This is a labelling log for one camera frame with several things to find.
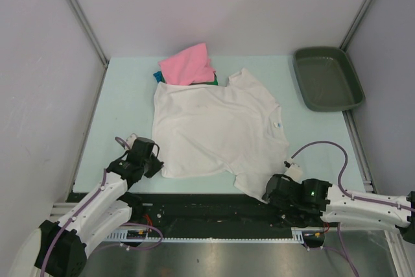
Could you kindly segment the white t shirt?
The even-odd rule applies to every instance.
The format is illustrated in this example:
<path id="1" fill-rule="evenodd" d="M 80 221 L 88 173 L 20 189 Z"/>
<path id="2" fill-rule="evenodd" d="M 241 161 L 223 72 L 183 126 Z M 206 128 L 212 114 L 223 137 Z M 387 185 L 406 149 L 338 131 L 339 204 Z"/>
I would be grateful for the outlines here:
<path id="1" fill-rule="evenodd" d="M 160 82 L 152 139 L 160 146 L 163 177 L 227 171 L 237 189 L 257 200 L 272 175 L 283 172 L 289 151 L 280 104 L 247 69 L 229 76 L 227 86 Z"/>

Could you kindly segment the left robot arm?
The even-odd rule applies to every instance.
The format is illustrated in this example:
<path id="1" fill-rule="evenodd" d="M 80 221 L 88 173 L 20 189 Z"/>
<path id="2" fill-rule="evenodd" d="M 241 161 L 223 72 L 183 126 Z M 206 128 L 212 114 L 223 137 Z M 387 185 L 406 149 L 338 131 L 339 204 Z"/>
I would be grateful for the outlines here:
<path id="1" fill-rule="evenodd" d="M 139 195 L 130 188 L 163 167 L 160 147 L 137 137 L 103 170 L 102 180 L 57 221 L 40 225 L 40 251 L 34 263 L 40 276 L 79 276 L 89 256 L 120 226 L 135 225 L 145 216 Z"/>

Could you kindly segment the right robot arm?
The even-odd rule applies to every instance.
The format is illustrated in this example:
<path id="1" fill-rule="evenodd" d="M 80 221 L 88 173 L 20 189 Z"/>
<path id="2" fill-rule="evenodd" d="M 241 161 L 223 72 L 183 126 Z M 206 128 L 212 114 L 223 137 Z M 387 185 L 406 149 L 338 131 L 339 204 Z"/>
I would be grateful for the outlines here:
<path id="1" fill-rule="evenodd" d="M 275 207 L 285 226 L 306 228 L 323 223 L 369 227 L 400 234 L 414 243 L 414 192 L 389 197 L 342 191 L 318 179 L 301 183 L 286 175 L 273 175 L 263 200 Z"/>

